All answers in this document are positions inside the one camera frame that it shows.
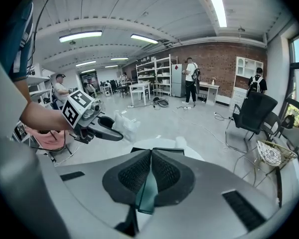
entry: pink chair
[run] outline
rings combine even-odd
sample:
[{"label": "pink chair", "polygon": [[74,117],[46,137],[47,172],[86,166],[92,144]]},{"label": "pink chair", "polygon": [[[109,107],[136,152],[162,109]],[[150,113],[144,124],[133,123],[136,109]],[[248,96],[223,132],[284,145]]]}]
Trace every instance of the pink chair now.
[{"label": "pink chair", "polygon": [[68,131],[61,131],[60,133],[58,133],[57,131],[53,130],[49,133],[41,134],[37,130],[31,129],[29,127],[26,127],[25,130],[34,136],[35,140],[40,145],[40,148],[44,149],[46,154],[52,159],[53,162],[55,162],[56,160],[52,155],[52,152],[59,152],[66,148],[69,151],[70,155],[72,155],[72,152],[70,151],[67,143],[64,140],[69,139],[70,137]]}]

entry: basket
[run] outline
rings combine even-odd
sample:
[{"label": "basket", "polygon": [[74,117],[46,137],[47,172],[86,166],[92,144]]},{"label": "basket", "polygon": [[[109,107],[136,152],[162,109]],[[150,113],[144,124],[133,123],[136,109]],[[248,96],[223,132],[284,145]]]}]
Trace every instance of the basket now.
[{"label": "basket", "polygon": [[257,141],[257,149],[261,160],[270,166],[283,167],[289,161],[297,158],[293,151],[269,141]]}]

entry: person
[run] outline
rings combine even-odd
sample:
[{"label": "person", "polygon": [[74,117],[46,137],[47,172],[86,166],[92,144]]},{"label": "person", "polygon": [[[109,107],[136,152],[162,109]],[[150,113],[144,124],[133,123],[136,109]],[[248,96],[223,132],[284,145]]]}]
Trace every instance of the person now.
[{"label": "person", "polygon": [[258,67],[256,69],[256,75],[254,77],[251,77],[248,82],[249,90],[250,91],[256,91],[259,93],[265,93],[267,90],[267,83],[266,80],[263,78],[263,69]]},{"label": "person", "polygon": [[83,84],[83,87],[84,87],[84,90],[85,90],[85,92],[88,94],[88,95],[90,95],[91,97],[96,97],[96,90],[95,90],[95,88],[93,87],[93,85],[92,84],[90,84],[90,83],[84,83]]},{"label": "person", "polygon": [[0,40],[1,65],[27,101],[20,117],[22,123],[37,130],[72,129],[61,111],[47,109],[30,98],[26,78],[31,47],[32,11],[32,0],[23,0],[5,26],[5,35]]},{"label": "person", "polygon": [[67,100],[67,96],[70,94],[70,91],[62,84],[64,77],[64,74],[57,74],[55,77],[56,83],[54,85],[54,94],[58,99],[57,105],[60,110],[63,108],[63,105]]},{"label": "person", "polygon": [[128,76],[127,76],[126,72],[124,72],[120,77],[121,85],[125,85],[127,80],[128,80]]},{"label": "person", "polygon": [[198,68],[196,63],[193,63],[193,59],[191,57],[187,58],[186,63],[188,63],[186,71],[183,71],[182,73],[186,75],[186,101],[182,102],[183,104],[188,105],[189,104],[189,98],[190,93],[191,97],[193,99],[194,105],[196,104],[196,90],[195,90],[195,82],[192,79],[192,75],[195,72],[195,70]]}]

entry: hair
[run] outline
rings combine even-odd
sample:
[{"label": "hair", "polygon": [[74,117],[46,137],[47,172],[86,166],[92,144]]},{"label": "hair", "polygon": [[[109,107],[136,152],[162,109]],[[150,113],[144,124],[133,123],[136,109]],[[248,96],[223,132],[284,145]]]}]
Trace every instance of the hair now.
[{"label": "hair", "polygon": [[262,74],[263,73],[263,69],[261,67],[257,67],[256,73],[257,74]]}]

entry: refrigerator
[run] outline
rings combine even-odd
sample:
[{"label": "refrigerator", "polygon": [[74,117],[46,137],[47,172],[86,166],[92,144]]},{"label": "refrigerator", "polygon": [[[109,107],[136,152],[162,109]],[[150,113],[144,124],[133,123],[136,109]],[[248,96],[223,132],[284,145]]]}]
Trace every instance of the refrigerator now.
[{"label": "refrigerator", "polygon": [[182,98],[185,96],[185,78],[186,75],[182,74],[182,64],[171,66],[171,95]]}]

